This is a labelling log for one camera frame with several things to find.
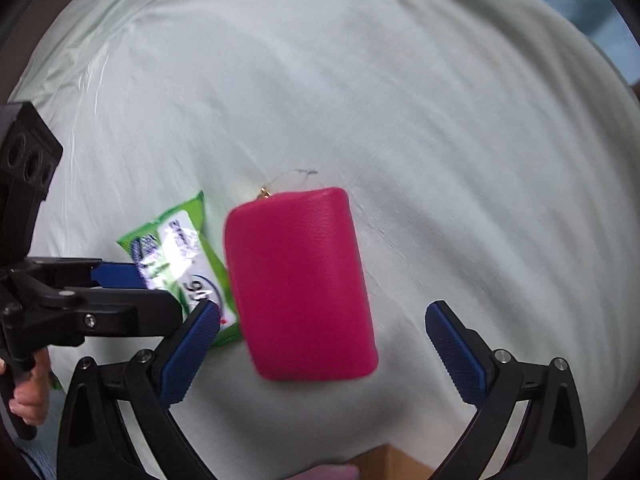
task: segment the red wallet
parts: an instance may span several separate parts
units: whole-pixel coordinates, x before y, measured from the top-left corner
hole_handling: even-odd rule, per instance
[[[229,213],[226,262],[244,338],[271,380],[366,376],[378,352],[347,193],[284,192]]]

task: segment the blue gripper pad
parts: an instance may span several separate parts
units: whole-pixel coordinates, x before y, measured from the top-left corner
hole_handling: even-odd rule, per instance
[[[134,264],[103,262],[91,270],[91,279],[104,288],[146,288]]]
[[[427,307],[424,324],[427,335],[449,372],[460,397],[467,404],[479,408],[487,396],[486,376],[484,368],[471,348],[456,331],[438,302],[431,303]]]
[[[220,310],[212,301],[198,315],[197,309],[187,318],[191,326],[168,357],[161,371],[158,399],[169,408],[184,399],[200,365],[220,330]]]

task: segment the human hand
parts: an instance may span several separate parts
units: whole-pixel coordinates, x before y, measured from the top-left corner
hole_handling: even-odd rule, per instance
[[[15,387],[14,398],[9,401],[9,409],[14,415],[21,416],[30,426],[44,423],[49,411],[49,372],[51,363],[46,348],[34,354],[36,365],[29,378]],[[6,364],[0,359],[0,375],[4,374]]]
[[[359,476],[360,471],[354,465],[319,465],[289,480],[358,480]]]

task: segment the plastic packaging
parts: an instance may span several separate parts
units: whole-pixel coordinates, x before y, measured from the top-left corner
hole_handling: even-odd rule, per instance
[[[201,300],[220,307],[220,332],[214,346],[241,336],[238,311],[222,261],[202,233],[204,194],[171,208],[124,235],[118,244],[131,256],[147,288],[168,290],[185,317]]]

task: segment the white bedsheet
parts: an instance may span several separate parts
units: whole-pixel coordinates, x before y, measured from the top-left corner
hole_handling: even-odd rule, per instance
[[[126,261],[116,238],[199,189],[222,254],[228,211],[294,168],[350,194],[380,368],[279,384],[211,352],[172,411],[221,480],[384,442],[437,465],[473,413],[424,333],[437,299],[493,348],[564,356],[591,446],[638,382],[640,107],[539,0],[76,0],[13,98],[65,147],[33,254]]]

